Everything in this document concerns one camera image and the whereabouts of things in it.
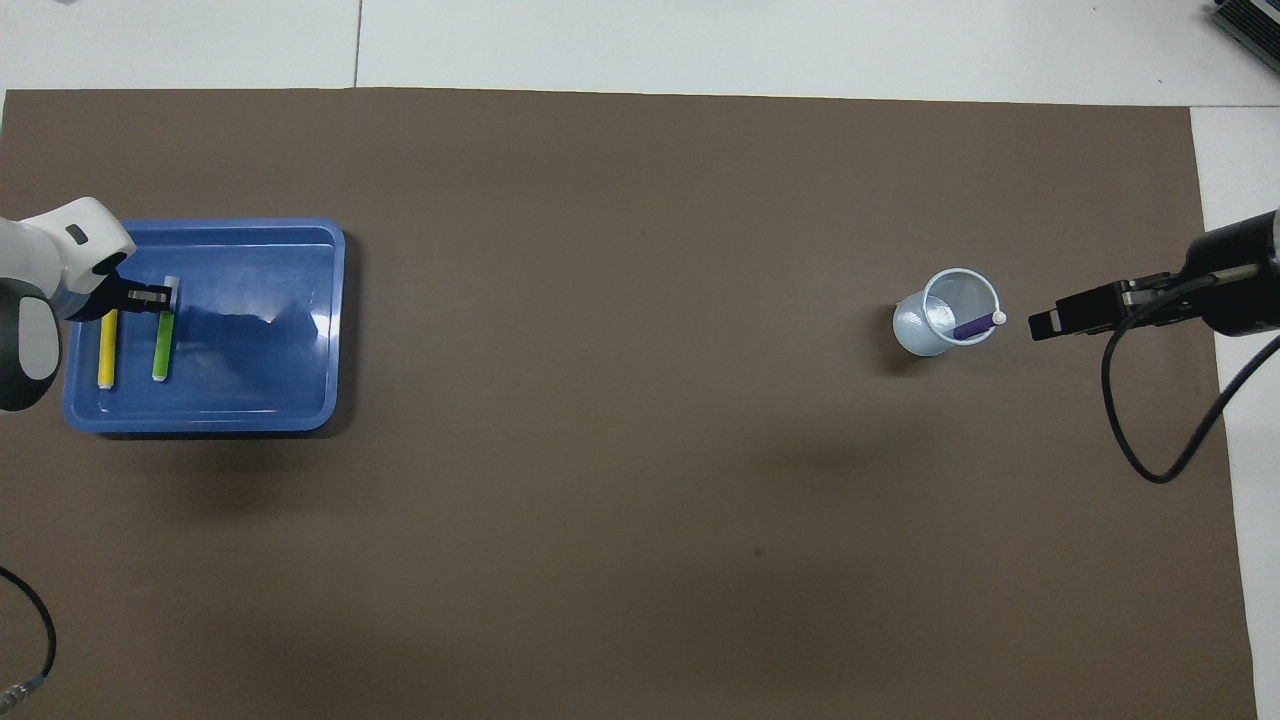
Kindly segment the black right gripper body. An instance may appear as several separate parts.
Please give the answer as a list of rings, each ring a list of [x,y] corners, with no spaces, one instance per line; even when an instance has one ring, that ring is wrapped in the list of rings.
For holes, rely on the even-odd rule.
[[[1225,336],[1277,329],[1277,210],[1220,227],[1196,238],[1181,268],[1124,278],[1065,299],[1065,333],[1098,334],[1156,299],[1196,279],[1213,283],[1194,290],[1149,318],[1143,325],[1201,319]]]

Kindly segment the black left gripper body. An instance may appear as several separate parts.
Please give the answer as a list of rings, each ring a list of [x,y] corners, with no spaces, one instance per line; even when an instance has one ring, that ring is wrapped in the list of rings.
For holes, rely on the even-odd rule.
[[[173,288],[166,284],[146,284],[129,281],[118,273],[102,279],[76,313],[77,322],[96,322],[110,311],[120,313],[172,313]]]

